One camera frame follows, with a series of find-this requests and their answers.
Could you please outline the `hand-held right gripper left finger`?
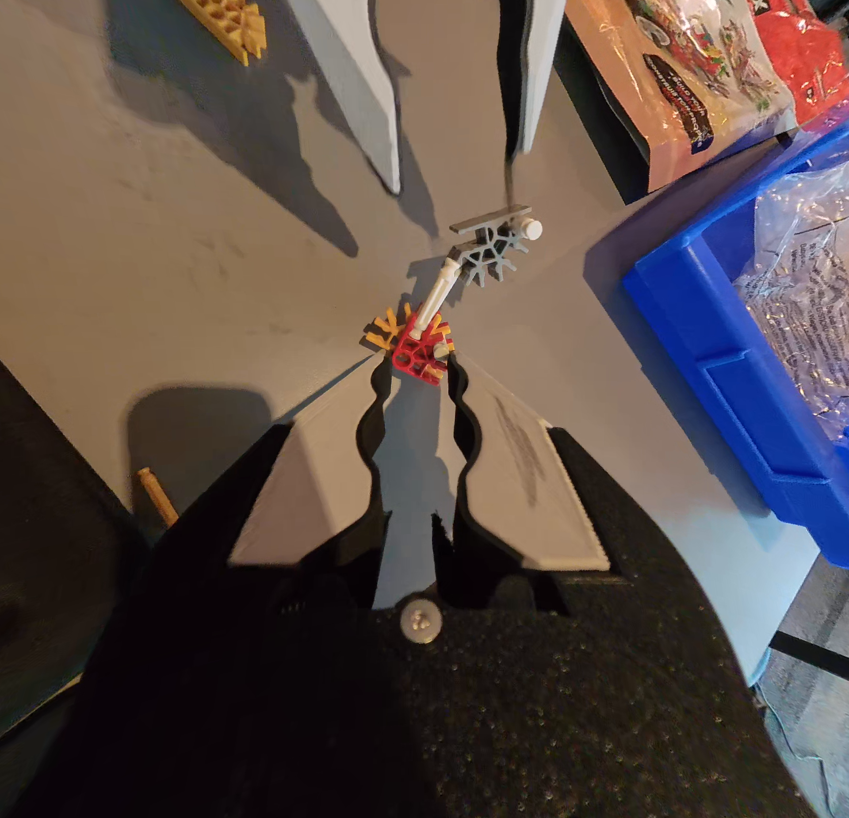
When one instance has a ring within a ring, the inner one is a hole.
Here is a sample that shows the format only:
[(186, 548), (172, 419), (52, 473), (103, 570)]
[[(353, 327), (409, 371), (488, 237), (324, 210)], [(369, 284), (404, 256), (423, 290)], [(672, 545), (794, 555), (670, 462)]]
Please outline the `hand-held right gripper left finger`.
[(342, 566), (381, 553), (375, 453), (385, 437), (390, 382), (389, 358), (371, 355), (294, 415), (230, 566), (294, 568), (324, 548)]

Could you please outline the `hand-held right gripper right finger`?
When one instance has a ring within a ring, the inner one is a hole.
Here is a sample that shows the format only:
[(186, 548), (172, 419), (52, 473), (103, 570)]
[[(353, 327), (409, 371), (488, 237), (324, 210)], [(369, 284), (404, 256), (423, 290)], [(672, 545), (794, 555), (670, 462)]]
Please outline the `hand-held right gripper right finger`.
[(552, 438), (554, 426), (462, 355), (451, 359), (458, 511), (521, 568), (608, 572), (608, 557)]

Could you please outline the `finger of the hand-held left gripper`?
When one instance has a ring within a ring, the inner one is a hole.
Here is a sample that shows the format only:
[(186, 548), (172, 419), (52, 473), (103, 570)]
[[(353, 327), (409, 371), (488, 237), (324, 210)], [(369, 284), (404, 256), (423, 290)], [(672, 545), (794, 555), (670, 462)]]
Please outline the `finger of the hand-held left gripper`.
[(402, 189), (398, 102), (372, 0), (286, 0), (345, 123), (388, 192)]
[(498, 0), (497, 75), (505, 158), (532, 149), (567, 0)]

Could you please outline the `yellow toy connector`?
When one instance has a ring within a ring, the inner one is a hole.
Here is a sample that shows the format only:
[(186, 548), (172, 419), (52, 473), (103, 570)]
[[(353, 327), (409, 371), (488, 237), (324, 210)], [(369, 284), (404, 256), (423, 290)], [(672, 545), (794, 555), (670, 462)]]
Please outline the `yellow toy connector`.
[(243, 66), (268, 48), (266, 20), (250, 0), (178, 0)]

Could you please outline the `red and yellow connector assembly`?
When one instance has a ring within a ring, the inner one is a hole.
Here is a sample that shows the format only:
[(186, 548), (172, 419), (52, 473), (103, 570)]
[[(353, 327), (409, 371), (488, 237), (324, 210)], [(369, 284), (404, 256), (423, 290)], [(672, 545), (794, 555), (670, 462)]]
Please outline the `red and yellow connector assembly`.
[(434, 359), (434, 345), (445, 341), (451, 347), (450, 355), (454, 353), (455, 344), (452, 339), (451, 327), (443, 319), (440, 310), (422, 335), (421, 340), (416, 341), (409, 338), (408, 329), (411, 330), (415, 322), (417, 310), (417, 308), (411, 306), (409, 301), (399, 301), (396, 307), (387, 308), (382, 315), (376, 316), (372, 322), (366, 325), (363, 336), (364, 342), (393, 354), (399, 348), (402, 339), (406, 338), (411, 344), (410, 348), (416, 348), (416, 345), (420, 344), (427, 355)]

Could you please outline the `grey toy connector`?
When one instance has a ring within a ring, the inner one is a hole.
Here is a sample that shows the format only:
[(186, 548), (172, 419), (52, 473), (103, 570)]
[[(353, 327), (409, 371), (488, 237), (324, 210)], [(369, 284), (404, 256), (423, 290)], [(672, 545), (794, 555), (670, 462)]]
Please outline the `grey toy connector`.
[(449, 227), (461, 239), (449, 256), (461, 262), (459, 277), (465, 286), (476, 284), (483, 288), (487, 278), (503, 282), (506, 271), (516, 270), (509, 255), (527, 254), (532, 242), (519, 237), (516, 231), (519, 222), (527, 216), (536, 218), (532, 207), (512, 205)]

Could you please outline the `orange toy package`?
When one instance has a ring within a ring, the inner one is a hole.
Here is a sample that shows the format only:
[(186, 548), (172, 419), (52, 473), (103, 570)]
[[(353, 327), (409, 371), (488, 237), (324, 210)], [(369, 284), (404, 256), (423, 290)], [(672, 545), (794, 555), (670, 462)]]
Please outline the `orange toy package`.
[(573, 98), (631, 203), (847, 102), (847, 0), (567, 0)]

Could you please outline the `short orange toy rod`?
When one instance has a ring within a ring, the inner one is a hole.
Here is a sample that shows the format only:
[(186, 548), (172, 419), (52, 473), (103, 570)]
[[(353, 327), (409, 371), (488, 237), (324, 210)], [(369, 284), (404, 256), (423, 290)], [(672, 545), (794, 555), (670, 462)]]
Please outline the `short orange toy rod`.
[(136, 475), (165, 528), (174, 526), (179, 519), (179, 514), (165, 493), (159, 479), (157, 479), (149, 467), (137, 470)]

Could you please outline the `blue plastic bin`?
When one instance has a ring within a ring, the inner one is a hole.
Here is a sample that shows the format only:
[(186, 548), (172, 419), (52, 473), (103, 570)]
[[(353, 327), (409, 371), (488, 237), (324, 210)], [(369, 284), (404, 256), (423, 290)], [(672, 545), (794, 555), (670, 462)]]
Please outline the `blue plastic bin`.
[(783, 176), (847, 162), (847, 118), (795, 134), (637, 261), (624, 288), (783, 522), (847, 568), (847, 445), (829, 440), (738, 295), (755, 201)]

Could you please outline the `black dimpled pad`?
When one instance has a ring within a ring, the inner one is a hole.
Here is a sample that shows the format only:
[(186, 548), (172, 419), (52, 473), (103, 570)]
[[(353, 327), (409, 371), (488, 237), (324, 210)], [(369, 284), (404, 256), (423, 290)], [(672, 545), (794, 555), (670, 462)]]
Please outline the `black dimpled pad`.
[(149, 555), (133, 517), (1, 368), (1, 728), (84, 669)]

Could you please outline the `clear bag of parts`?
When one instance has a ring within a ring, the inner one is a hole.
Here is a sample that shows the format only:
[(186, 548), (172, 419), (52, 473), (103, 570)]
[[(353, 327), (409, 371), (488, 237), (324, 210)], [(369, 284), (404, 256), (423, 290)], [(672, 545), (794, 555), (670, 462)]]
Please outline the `clear bag of parts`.
[(826, 436), (847, 445), (848, 163), (761, 191), (754, 236), (734, 287)]

